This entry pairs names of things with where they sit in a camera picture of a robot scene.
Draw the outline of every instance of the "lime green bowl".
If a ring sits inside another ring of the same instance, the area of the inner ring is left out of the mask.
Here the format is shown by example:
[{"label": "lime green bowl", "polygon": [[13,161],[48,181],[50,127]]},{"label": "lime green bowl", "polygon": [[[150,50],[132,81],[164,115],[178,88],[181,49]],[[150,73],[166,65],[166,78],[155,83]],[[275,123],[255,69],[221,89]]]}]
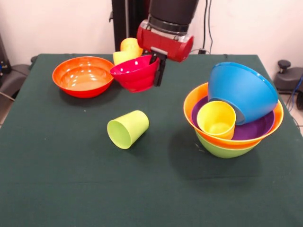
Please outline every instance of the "lime green bowl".
[{"label": "lime green bowl", "polygon": [[221,157],[221,158],[232,158],[232,157],[238,157],[238,156],[244,155],[260,143],[259,142],[255,145],[247,147],[247,148],[230,149],[230,148],[222,148],[222,147],[219,147],[217,145],[214,145],[214,144],[208,142],[206,139],[201,137],[199,135],[199,133],[197,133],[197,131],[196,131],[196,135],[206,150],[208,150],[211,154],[213,154],[217,157]]}]

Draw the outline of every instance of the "floor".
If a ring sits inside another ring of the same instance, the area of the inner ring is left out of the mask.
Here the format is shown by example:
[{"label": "floor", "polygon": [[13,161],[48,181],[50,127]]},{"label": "floor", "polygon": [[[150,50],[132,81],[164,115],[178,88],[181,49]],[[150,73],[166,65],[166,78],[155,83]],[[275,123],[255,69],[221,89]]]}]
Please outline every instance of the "floor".
[{"label": "floor", "polygon": [[[281,95],[284,103],[287,102],[289,95]],[[9,111],[11,109],[11,107],[13,106],[14,102],[10,101],[9,99],[0,96],[0,128],[2,126],[2,124],[4,123],[6,116],[9,114]],[[296,105],[294,105],[292,111],[290,112],[290,114],[296,119],[296,121],[298,122],[299,125],[303,125],[303,111],[299,111],[296,107]],[[303,136],[303,127],[300,127],[301,130],[301,134]]]}]

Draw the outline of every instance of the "purple bowl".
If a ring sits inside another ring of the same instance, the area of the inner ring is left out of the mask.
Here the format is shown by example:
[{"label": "purple bowl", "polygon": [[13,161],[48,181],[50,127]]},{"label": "purple bowl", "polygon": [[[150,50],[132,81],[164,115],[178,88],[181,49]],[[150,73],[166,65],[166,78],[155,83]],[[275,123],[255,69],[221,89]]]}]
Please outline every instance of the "purple bowl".
[{"label": "purple bowl", "polygon": [[[204,106],[206,103],[208,103],[207,96],[197,102],[191,113],[191,118],[197,128],[199,128],[197,123],[198,112],[201,107]],[[264,117],[259,118],[258,120],[243,125],[236,125],[232,140],[251,140],[263,136],[271,130],[274,125],[274,122],[275,114],[273,111],[271,111]]]}]

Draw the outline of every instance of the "red bowl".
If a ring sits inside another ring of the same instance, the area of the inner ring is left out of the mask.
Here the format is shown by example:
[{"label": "red bowl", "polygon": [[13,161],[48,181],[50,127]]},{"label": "red bowl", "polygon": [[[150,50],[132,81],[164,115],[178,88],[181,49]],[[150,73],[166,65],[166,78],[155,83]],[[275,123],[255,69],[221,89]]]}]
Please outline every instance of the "red bowl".
[{"label": "red bowl", "polygon": [[78,57],[64,61],[53,71],[53,82],[67,94],[92,98],[113,82],[109,71],[113,63],[98,57]]},{"label": "red bowl", "polygon": [[110,74],[130,92],[144,91],[153,86],[159,59],[149,64],[151,55],[144,55],[114,66]]}]

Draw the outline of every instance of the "white wall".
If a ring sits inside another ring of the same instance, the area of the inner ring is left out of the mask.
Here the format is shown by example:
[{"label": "white wall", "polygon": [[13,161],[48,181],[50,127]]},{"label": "white wall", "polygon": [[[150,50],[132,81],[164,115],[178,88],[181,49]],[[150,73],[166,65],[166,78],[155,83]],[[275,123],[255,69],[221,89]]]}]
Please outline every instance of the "white wall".
[{"label": "white wall", "polygon": [[[204,6],[200,0],[190,26],[195,48],[203,42]],[[12,64],[42,52],[112,53],[110,11],[111,0],[0,0],[0,32]],[[303,0],[213,0],[212,52],[258,54],[270,76],[279,59],[303,66],[302,12]]]},{"label": "white wall", "polygon": [[39,53],[112,53],[111,0],[0,0],[0,33],[11,64]]},{"label": "white wall", "polygon": [[[205,0],[200,0],[190,31],[195,47],[203,43]],[[303,67],[303,0],[213,0],[214,54],[258,54],[274,77],[277,61]],[[210,39],[207,36],[206,49]]]}]

